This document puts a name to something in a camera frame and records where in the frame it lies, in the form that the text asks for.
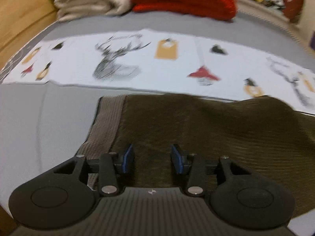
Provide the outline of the dark red cushion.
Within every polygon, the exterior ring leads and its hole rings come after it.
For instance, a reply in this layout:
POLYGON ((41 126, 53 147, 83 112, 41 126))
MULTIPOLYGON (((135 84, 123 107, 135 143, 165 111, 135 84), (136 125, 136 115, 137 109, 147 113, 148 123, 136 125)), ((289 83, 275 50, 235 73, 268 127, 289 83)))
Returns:
POLYGON ((289 19, 290 23, 297 23, 303 10, 304 0, 283 0, 284 16, 289 19))

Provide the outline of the panda plush toy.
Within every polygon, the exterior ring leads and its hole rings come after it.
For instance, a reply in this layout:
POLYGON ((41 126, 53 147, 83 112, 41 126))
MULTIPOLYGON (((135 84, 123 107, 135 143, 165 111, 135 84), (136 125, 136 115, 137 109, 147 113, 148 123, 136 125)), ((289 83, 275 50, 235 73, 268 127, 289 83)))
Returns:
POLYGON ((272 4, 277 7, 284 7, 284 0, 271 0, 272 4))

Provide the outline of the dark olive corduroy pants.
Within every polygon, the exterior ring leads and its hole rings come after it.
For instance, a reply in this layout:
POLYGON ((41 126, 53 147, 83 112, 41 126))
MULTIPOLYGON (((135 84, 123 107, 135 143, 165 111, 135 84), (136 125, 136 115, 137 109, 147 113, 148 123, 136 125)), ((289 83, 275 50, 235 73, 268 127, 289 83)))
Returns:
POLYGON ((170 187, 178 144, 208 160, 227 155, 286 186, 295 215, 314 209, 314 117, 263 96, 225 103, 190 95, 102 97, 78 152, 89 159, 133 145, 138 187, 170 187))

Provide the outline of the grey printed bed sheet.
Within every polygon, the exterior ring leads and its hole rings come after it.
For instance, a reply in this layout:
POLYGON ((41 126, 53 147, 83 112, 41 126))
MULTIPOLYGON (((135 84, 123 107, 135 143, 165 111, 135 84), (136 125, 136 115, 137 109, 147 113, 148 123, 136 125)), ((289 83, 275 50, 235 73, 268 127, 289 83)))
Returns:
POLYGON ((206 193, 98 192, 99 158, 78 152, 102 97, 263 96, 314 117, 314 56, 266 20, 168 12, 53 23, 1 72, 1 205, 13 235, 314 235, 286 186, 230 156, 206 158, 206 193))

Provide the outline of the wooden bed frame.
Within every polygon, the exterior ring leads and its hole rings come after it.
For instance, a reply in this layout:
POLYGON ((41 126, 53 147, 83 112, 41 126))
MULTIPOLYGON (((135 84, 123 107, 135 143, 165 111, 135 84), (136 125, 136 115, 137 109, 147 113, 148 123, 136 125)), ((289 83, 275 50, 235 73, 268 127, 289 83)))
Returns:
POLYGON ((1 68, 29 40, 56 20, 50 0, 1 0, 1 68))

